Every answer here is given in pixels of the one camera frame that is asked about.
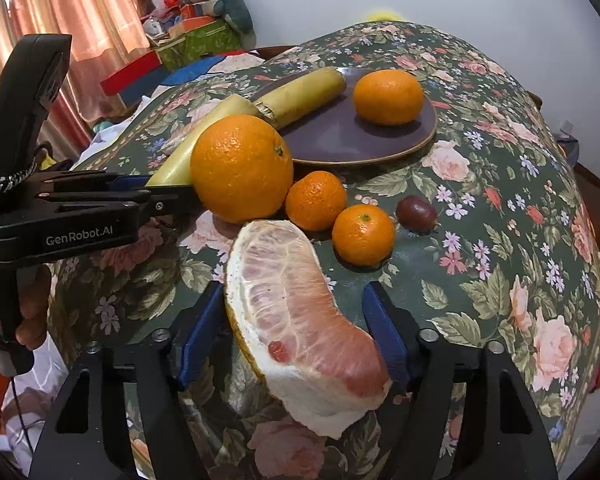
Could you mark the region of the left hand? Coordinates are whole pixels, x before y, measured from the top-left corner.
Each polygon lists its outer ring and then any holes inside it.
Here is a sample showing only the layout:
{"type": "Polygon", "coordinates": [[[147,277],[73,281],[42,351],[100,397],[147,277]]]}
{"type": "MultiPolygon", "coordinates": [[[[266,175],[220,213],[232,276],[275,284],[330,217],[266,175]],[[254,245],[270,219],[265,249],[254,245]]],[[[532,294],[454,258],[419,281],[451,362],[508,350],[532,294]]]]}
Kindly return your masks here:
{"type": "Polygon", "coordinates": [[[28,350],[41,347],[47,334],[48,298],[52,276],[48,266],[40,266],[34,282],[24,291],[20,300],[22,322],[16,330],[16,338],[28,350]]]}

